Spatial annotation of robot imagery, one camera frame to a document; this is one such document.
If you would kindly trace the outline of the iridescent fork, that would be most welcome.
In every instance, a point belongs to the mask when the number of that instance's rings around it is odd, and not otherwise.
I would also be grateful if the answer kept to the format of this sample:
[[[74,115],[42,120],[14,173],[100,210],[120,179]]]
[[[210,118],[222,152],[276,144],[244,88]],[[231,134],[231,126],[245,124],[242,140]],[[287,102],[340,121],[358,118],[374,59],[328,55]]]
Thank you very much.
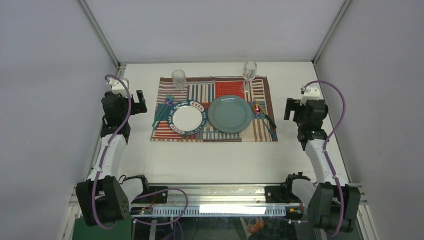
[[[174,100],[175,100],[175,96],[174,96],[174,95],[172,95],[172,97],[170,98],[170,100],[169,100],[168,104],[167,104],[167,105],[165,105],[165,107],[162,109],[162,111],[161,111],[161,113],[160,113],[160,115],[159,115],[159,118],[158,118],[158,120],[156,121],[155,126],[153,127],[153,129],[154,129],[154,130],[156,130],[156,129],[158,128],[158,126],[159,126],[159,124],[160,124],[161,120],[163,119],[163,117],[164,117],[164,116],[165,116],[165,114],[167,113],[167,110],[169,109],[169,107],[170,107],[170,106],[172,106],[172,105],[173,105]]]
[[[163,110],[163,108],[165,107],[165,105],[167,105],[167,104],[168,104],[168,102],[170,101],[170,98],[171,98],[171,97],[172,97],[172,94],[171,94],[171,93],[167,93],[167,95],[166,95],[166,97],[165,97],[165,100],[164,100],[163,105],[161,106],[160,110],[158,111],[158,113],[156,114],[156,116],[155,116],[155,118],[154,118],[154,120],[153,120],[153,124],[151,125],[152,127],[154,127],[154,126],[155,126],[155,124],[156,124],[156,122],[157,122],[157,120],[158,120],[158,118],[159,118],[159,116],[160,116],[160,113],[162,112],[162,110]]]

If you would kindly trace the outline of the gold knife dark handle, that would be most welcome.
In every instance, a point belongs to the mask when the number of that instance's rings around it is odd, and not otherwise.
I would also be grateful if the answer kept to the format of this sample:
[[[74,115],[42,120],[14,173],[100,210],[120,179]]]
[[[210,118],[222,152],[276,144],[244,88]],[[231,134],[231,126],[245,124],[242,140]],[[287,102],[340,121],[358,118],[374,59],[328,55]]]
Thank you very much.
[[[269,123],[272,125],[273,128],[277,128],[275,122],[271,119],[271,117],[267,114],[266,109],[260,104],[260,102],[256,99],[253,99],[253,101],[256,103],[256,105],[258,106],[258,108],[260,109],[260,111],[264,114],[264,116],[267,118],[267,120],[269,121]]]

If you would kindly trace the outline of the clear plastic cup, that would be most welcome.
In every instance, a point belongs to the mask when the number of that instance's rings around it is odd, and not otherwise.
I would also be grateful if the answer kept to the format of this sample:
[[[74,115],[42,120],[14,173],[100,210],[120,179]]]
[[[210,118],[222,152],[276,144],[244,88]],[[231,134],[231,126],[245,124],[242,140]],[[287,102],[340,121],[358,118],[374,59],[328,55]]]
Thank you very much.
[[[187,85],[187,79],[185,72],[181,69],[174,70],[171,74],[173,85],[179,89],[182,90]]]

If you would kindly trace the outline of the iridescent spoon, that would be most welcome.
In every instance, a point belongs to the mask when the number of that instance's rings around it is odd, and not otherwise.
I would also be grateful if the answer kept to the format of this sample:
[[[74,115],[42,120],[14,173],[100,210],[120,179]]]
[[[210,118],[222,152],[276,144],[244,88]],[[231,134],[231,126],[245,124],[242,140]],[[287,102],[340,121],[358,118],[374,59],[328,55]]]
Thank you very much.
[[[273,140],[277,141],[277,135],[274,133],[273,131],[273,126],[269,123],[269,121],[267,120],[267,118],[265,117],[265,115],[261,112],[261,110],[259,109],[259,107],[257,106],[256,103],[253,104],[252,106],[252,111],[253,113],[259,117],[262,121],[262,123],[264,124],[265,128],[268,130],[268,132],[270,133],[271,137]]]

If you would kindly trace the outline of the white green-rimmed small plate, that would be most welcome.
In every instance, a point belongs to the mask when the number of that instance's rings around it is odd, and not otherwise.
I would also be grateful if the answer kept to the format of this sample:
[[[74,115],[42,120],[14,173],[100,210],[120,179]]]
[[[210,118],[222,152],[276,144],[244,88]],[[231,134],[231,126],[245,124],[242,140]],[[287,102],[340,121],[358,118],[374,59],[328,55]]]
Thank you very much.
[[[200,132],[207,120],[207,109],[195,100],[184,100],[174,104],[166,119],[173,132],[185,136]]]

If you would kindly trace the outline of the brown striped placemat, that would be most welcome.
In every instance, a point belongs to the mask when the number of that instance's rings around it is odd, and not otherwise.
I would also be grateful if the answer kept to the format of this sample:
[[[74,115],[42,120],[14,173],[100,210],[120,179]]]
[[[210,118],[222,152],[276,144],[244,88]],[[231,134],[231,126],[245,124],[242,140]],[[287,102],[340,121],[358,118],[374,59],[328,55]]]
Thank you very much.
[[[167,93],[175,96],[174,104],[185,101],[194,100],[206,109],[218,97],[226,95],[239,96],[247,101],[251,106],[254,105],[254,99],[260,102],[265,108],[267,114],[274,120],[274,111],[270,93],[270,85],[265,76],[257,76],[250,83],[248,93],[243,93],[244,79],[241,76],[228,77],[189,77],[187,78],[187,86],[184,89],[177,89],[171,78],[162,77],[159,80],[157,100],[155,104],[154,119],[160,108],[162,107]],[[158,128],[153,129],[151,141],[163,142],[276,142],[269,131],[264,126],[262,120],[253,114],[250,125],[239,133],[224,133],[215,129],[209,122],[198,133],[192,135],[180,135],[171,130],[168,125],[167,117],[171,110],[169,107],[166,114],[162,118]]]

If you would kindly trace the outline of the clear wine glass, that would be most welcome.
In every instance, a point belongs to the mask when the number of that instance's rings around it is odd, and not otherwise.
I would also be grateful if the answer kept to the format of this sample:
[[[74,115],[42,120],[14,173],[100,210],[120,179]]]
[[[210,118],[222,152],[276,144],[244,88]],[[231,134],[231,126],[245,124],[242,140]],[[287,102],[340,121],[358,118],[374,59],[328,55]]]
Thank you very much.
[[[254,61],[247,61],[244,63],[242,77],[244,79],[243,91],[247,93],[250,89],[250,81],[257,75],[257,63]]]

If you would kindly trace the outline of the large teal plate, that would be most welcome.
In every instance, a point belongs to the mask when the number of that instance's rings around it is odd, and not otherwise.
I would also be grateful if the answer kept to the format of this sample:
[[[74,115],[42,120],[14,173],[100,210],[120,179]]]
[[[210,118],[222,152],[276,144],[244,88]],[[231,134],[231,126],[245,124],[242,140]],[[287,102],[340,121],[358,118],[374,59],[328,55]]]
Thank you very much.
[[[218,131],[236,134],[244,131],[252,122],[253,110],[246,100],[237,95],[216,98],[207,110],[210,124]]]

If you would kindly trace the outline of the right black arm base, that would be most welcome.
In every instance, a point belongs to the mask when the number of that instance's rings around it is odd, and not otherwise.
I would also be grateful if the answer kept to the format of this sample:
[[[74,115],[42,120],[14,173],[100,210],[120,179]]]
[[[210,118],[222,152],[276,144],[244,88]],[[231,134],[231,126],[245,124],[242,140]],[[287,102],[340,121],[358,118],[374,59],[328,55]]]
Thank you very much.
[[[284,183],[280,185],[266,185],[264,187],[264,196],[267,204],[301,203],[301,200]]]

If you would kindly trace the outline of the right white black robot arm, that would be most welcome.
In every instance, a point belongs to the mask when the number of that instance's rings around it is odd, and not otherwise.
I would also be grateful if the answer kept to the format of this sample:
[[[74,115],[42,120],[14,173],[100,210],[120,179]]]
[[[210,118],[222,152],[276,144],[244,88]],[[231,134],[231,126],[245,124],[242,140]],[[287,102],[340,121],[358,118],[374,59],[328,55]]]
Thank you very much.
[[[285,120],[290,118],[291,112],[297,125],[297,139],[312,164],[317,183],[293,174],[287,177],[282,196],[289,203],[298,199],[303,203],[307,221],[313,228],[325,230],[332,236],[350,233],[355,228],[361,193],[349,185],[330,160],[328,135],[322,128],[328,106],[322,99],[288,98]]]

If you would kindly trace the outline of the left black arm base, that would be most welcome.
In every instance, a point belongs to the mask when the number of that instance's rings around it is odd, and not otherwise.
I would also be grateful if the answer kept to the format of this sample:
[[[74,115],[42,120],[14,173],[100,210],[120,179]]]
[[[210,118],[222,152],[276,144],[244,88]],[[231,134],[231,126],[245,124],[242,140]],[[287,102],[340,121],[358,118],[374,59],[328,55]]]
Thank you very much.
[[[153,185],[149,189],[144,189],[143,192],[135,192],[130,194],[127,198],[131,204],[166,204],[168,202],[168,186]]]

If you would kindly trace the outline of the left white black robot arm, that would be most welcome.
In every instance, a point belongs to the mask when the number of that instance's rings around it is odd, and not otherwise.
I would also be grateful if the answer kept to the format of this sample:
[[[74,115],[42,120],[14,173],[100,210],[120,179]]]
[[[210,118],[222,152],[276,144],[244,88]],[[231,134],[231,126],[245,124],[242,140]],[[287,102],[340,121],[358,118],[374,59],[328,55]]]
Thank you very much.
[[[130,214],[130,203],[145,203],[151,188],[145,175],[119,180],[122,154],[128,145],[130,115],[146,113],[142,90],[137,90],[138,102],[120,93],[107,91],[101,99],[104,115],[100,130],[101,147],[97,160],[86,181],[77,183],[76,196],[87,226],[110,229]]]

